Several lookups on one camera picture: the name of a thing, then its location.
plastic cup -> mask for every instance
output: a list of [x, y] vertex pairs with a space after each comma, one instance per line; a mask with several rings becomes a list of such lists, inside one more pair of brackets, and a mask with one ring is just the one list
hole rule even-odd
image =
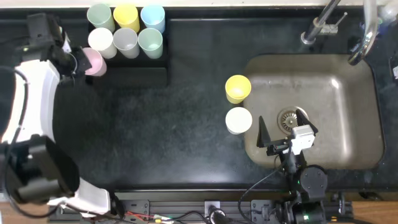
[[141, 10], [141, 19], [147, 28], [154, 28], [163, 34], [165, 29], [165, 12], [162, 6], [145, 6]]
[[106, 28], [97, 28], [91, 31], [88, 36], [88, 45], [106, 59], [113, 58], [118, 52], [113, 45], [112, 33]]
[[163, 36], [157, 29], [146, 28], [141, 31], [138, 44], [149, 58], [157, 59], [163, 54]]
[[111, 32], [114, 31], [114, 21], [109, 6], [105, 4], [95, 4], [87, 10], [87, 19], [96, 28], [107, 28]]
[[225, 123], [231, 134], [241, 134], [247, 131], [253, 122], [251, 113], [242, 107], [232, 108], [225, 116]]
[[122, 28], [130, 28], [139, 32], [138, 10], [133, 4], [122, 4], [113, 11], [113, 17]]
[[130, 28], [118, 29], [113, 34], [114, 46], [126, 57], [136, 58], [139, 55], [137, 33]]
[[91, 68], [86, 70], [86, 75], [104, 75], [106, 72], [106, 63], [101, 54], [90, 47], [83, 48], [83, 51], [91, 63]]
[[225, 83], [226, 98], [230, 103], [242, 102], [250, 94], [250, 91], [250, 81], [243, 75], [233, 75]]

pink cup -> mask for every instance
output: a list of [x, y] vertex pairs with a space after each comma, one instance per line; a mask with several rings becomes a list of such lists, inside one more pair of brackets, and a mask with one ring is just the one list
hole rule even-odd
[[88, 60], [91, 63], [91, 68], [86, 70], [86, 75], [102, 76], [106, 72], [106, 63], [101, 54], [91, 47], [83, 48]]

white wall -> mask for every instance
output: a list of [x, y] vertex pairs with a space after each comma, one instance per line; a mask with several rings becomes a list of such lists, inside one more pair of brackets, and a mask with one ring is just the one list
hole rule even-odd
[[[398, 0], [376, 1], [377, 4], [385, 4]], [[89, 7], [97, 2], [108, 3], [111, 6], [123, 2], [133, 2], [136, 6], [148, 4], [163, 6], [324, 6], [329, 0], [0, 0], [0, 7]], [[363, 0], [342, 0], [339, 5], [362, 4]]]

yellow cup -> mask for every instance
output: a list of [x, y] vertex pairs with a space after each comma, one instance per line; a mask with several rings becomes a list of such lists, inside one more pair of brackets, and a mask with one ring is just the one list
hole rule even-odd
[[250, 91], [250, 81], [243, 75], [233, 75], [225, 83], [226, 98], [234, 104], [242, 102]]
[[139, 32], [138, 10], [133, 4], [117, 6], [113, 11], [113, 17], [120, 27]]

faucet handle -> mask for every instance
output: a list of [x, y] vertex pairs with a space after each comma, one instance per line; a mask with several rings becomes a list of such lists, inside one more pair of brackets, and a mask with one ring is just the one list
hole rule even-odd
[[336, 35], [338, 32], [338, 24], [343, 21], [343, 19], [348, 15], [347, 12], [344, 12], [343, 16], [337, 21], [336, 24], [325, 24], [320, 31], [320, 35]]

